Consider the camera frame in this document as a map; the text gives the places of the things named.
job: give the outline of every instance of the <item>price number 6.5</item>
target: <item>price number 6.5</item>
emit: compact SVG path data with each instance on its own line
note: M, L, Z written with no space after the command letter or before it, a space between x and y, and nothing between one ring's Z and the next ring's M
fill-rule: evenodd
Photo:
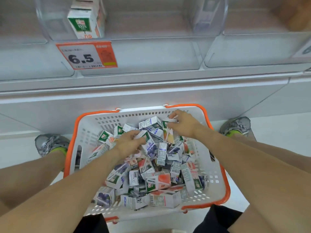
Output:
M90 63L90 62L94 61L94 59L92 58L92 56L90 54L86 54L83 56L84 56L85 60L81 60L81 61L77 58L76 55L69 55L68 59L70 60L70 62L72 62L74 64L79 64L80 62L85 64L86 62Z

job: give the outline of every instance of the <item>hand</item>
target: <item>hand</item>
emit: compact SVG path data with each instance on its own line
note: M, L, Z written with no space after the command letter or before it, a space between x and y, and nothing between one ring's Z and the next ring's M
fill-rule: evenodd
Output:
M203 125L200 124L200 122L194 117L192 117L191 114L181 110L175 110L169 115L169 118L172 119L176 115L178 116L176 119L179 121L179 123L170 122L167 124L167 126L175 130L180 136L195 138L196 129L199 129Z
M130 156L131 154L138 153L137 148L140 145L146 144L146 139L143 137L133 140L133 138L139 132L140 132L139 130L132 130L123 133L122 136L119 138L113 150L116 149L118 151L120 160L125 159L127 156Z

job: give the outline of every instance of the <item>black shorts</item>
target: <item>black shorts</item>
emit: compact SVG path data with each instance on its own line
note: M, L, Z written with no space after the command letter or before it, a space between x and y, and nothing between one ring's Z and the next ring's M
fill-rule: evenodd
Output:
M203 222L196 227L193 233L229 233L227 229L235 223L242 212L212 205ZM84 216L74 233L109 233L102 214Z

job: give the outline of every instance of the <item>orange price tag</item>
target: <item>orange price tag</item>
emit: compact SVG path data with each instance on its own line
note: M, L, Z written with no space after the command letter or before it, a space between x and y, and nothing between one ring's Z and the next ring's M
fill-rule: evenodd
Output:
M74 70L118 67L109 41L57 43L56 46Z

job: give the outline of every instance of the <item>right hand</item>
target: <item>right hand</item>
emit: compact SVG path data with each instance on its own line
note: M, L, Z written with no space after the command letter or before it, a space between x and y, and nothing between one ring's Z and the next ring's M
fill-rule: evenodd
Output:
M169 118L172 119L175 116L178 116L176 119L179 123L170 122L167 126L173 130L175 130L178 135L195 138L196 130L202 127L198 120L192 117L191 114L181 110L175 110L173 113L169 115Z

